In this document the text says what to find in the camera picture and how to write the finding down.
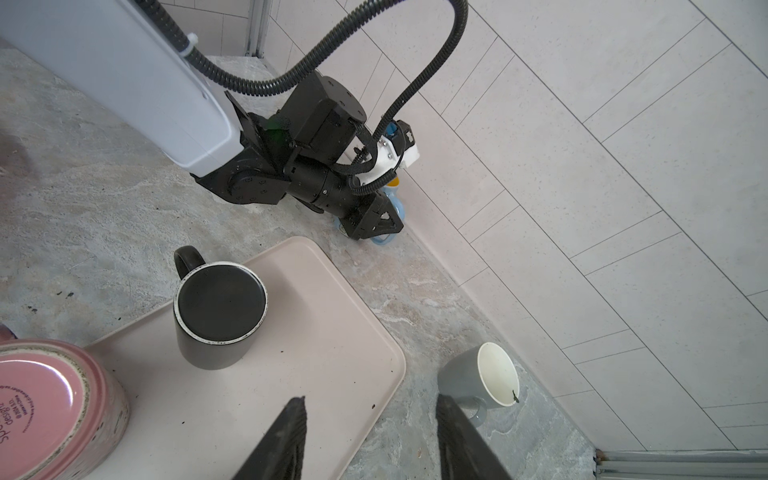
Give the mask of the blue butterfly mug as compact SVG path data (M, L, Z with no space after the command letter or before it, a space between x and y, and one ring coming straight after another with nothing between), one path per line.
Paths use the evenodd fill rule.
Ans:
M352 240L370 240L375 245L393 241L404 227L405 207L397 197L400 181L389 183L366 195L353 195L352 206L341 217L334 217L334 227Z

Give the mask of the pink mug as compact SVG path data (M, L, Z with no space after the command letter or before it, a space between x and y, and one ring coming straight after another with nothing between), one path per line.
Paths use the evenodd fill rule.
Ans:
M88 352L1 327L1 477L83 479L122 439L124 388Z

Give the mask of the black mug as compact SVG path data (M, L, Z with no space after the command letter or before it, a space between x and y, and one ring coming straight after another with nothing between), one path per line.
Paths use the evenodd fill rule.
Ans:
M173 260L180 277L173 317L182 356L203 370L234 365L250 350L266 318L264 283L244 265L205 261L191 245L175 250Z

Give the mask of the grey mug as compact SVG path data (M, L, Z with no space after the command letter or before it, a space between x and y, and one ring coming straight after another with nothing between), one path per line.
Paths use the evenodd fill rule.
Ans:
M480 427L491 409L509 408L519 402L520 381L508 353L485 342L447 362L437 376L439 393L452 397L462 408L475 409L469 422Z

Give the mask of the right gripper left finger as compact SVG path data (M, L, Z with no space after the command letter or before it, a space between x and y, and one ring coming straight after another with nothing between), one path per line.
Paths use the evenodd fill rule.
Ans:
M233 479L300 479L306 435L305 398L291 398Z

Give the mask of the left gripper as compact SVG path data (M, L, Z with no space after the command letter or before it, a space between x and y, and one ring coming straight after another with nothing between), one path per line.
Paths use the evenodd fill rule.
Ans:
M379 179L394 169L368 185L357 178L377 160L380 139L373 139L366 120L362 105L335 79L317 71L303 79L281 109L287 192L313 210L341 217L353 195L386 185Z

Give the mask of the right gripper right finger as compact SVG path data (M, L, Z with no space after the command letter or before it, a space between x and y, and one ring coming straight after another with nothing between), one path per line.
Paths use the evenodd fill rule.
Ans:
M436 419L442 480L512 480L452 397L438 395Z

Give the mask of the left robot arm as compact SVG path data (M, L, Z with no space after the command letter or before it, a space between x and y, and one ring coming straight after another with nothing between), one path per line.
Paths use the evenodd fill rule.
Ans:
M469 6L452 5L440 50L369 129L359 101L319 66L389 8L365 1L284 74L264 81L215 65L157 1L5 1L1 36L154 143L219 198L275 205L292 196L336 217L353 240L403 228L384 192L418 157L400 109L443 66Z

